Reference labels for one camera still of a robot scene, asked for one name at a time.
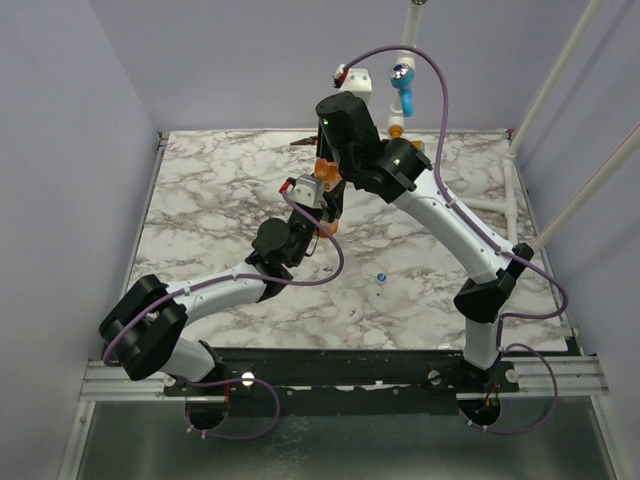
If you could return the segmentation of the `orange label tea bottle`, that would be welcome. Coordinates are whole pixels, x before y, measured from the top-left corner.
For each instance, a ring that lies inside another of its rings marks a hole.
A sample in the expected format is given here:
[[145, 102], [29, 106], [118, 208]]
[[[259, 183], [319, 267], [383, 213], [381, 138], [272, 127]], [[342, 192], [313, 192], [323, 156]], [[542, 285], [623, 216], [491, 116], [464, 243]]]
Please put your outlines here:
[[314, 166], [314, 177], [323, 185], [323, 200], [326, 211], [321, 224], [331, 233], [336, 234], [342, 213], [345, 182], [341, 177], [337, 164], [318, 157]]

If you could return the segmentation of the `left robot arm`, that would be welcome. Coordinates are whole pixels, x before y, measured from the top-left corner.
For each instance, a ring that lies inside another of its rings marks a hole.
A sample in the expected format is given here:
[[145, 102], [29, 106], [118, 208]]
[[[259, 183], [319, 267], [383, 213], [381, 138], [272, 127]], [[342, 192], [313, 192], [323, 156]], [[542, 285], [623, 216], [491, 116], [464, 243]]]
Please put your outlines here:
[[325, 190], [309, 176], [288, 179], [281, 194], [292, 209], [289, 218], [265, 220], [250, 255], [235, 267], [178, 283], [165, 283], [155, 274], [140, 277], [99, 326], [106, 344], [103, 363], [123, 368], [133, 381], [162, 372], [187, 379], [201, 395], [214, 393], [222, 380], [218, 357], [206, 342], [182, 338], [182, 331], [296, 285], [290, 271], [309, 257], [313, 239], [329, 235], [329, 223], [341, 216], [345, 187], [345, 181]]

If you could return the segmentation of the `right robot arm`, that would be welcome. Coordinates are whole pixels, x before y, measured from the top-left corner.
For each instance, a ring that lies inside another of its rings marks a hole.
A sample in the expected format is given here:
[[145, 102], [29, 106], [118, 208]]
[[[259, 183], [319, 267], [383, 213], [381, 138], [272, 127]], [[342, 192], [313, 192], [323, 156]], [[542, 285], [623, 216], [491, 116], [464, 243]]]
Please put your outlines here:
[[344, 180], [395, 205], [424, 226], [468, 274], [454, 305], [465, 318], [460, 379], [480, 392], [496, 380], [498, 314], [533, 256], [524, 244], [496, 235], [438, 185], [430, 160], [410, 141], [379, 137], [366, 103], [351, 92], [316, 106], [322, 144]]

